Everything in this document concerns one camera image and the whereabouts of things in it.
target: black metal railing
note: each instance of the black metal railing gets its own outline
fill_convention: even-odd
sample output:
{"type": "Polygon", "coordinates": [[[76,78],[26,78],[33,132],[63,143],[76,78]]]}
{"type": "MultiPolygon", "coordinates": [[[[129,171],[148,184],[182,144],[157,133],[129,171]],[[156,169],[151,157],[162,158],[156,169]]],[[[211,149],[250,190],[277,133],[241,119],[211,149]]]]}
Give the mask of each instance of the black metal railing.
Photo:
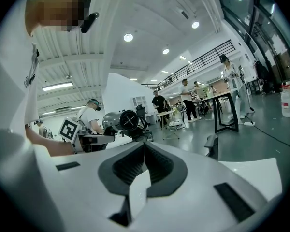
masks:
{"type": "Polygon", "coordinates": [[[165,78],[162,82],[156,84],[143,84],[148,85],[151,89],[157,89],[161,90],[168,85],[172,84],[174,81],[183,79],[185,76],[189,75],[190,73],[202,68],[203,66],[212,63],[219,59],[220,55],[235,51],[235,47],[233,46],[231,40],[228,40],[218,46],[216,46],[214,49],[208,51],[207,53],[203,54],[202,56],[198,57],[191,63],[185,65],[183,68],[179,69],[178,71],[174,72],[174,74],[169,75],[167,78],[165,78]]]}

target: jeans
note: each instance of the jeans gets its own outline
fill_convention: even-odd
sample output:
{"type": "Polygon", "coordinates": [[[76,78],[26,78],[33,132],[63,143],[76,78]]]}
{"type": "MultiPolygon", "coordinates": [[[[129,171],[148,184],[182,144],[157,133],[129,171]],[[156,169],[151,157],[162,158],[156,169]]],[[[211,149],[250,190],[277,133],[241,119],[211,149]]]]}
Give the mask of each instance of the jeans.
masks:
{"type": "Polygon", "coordinates": [[[197,113],[195,111],[195,106],[194,106],[193,102],[184,100],[184,104],[186,106],[188,120],[191,120],[191,112],[192,112],[194,118],[197,118],[197,113]]]}

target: black cap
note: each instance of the black cap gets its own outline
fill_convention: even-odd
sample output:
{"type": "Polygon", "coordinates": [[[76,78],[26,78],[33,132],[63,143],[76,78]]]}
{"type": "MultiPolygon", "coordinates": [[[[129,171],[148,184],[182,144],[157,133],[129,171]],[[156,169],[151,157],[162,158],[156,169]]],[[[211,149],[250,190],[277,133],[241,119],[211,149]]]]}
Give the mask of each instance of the black cap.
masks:
{"type": "Polygon", "coordinates": [[[229,60],[228,57],[226,55],[224,55],[224,54],[221,54],[219,57],[220,57],[220,62],[221,63],[224,63],[226,60],[229,60]]]}

